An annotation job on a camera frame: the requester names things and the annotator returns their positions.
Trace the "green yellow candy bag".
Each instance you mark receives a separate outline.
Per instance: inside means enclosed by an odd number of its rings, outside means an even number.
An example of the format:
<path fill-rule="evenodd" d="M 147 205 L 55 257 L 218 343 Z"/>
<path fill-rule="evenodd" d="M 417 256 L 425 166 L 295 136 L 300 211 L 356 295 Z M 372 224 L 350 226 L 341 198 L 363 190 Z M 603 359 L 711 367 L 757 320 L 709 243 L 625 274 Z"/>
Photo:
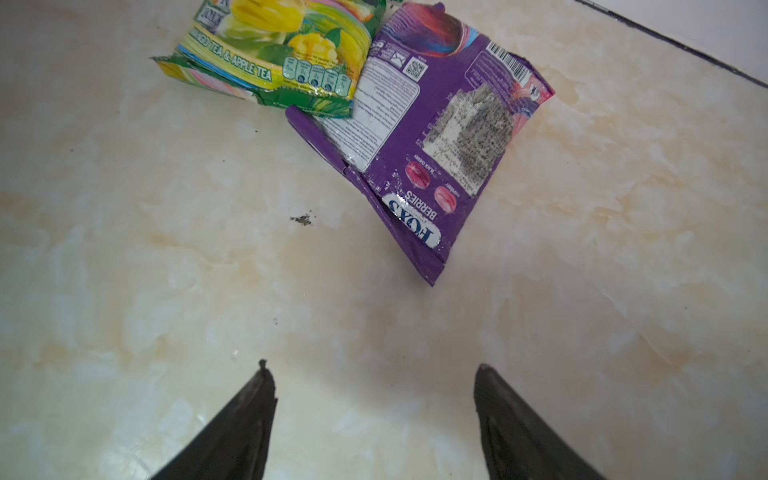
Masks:
<path fill-rule="evenodd" d="M 169 56 L 169 78 L 319 117 L 348 118 L 384 1 L 205 1 Z"/>

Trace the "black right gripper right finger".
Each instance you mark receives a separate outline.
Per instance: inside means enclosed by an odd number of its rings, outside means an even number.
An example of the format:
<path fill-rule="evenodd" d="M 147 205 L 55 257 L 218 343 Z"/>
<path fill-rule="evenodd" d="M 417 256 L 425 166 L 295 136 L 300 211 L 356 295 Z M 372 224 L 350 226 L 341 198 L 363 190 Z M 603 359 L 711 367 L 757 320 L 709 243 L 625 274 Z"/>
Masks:
<path fill-rule="evenodd" d="M 601 479 L 488 364 L 479 366 L 474 401 L 491 479 Z"/>

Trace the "purple candy bag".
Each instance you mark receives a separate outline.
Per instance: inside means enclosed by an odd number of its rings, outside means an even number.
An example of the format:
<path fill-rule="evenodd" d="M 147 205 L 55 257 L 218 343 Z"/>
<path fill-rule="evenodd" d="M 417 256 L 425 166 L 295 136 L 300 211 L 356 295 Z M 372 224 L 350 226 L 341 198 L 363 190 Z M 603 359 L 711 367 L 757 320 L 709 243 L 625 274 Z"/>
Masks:
<path fill-rule="evenodd" d="M 442 4 L 407 3 L 375 36 L 350 117 L 286 117 L 434 284 L 507 147 L 553 95 L 527 59 Z"/>

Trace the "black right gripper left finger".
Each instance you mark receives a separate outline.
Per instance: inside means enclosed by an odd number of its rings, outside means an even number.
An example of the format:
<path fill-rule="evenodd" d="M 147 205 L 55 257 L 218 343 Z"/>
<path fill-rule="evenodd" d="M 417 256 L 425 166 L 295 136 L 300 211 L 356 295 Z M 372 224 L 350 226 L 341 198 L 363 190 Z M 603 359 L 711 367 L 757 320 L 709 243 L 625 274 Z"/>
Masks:
<path fill-rule="evenodd" d="M 274 377 L 262 359 L 248 382 L 153 478 L 261 479 L 277 402 Z"/>

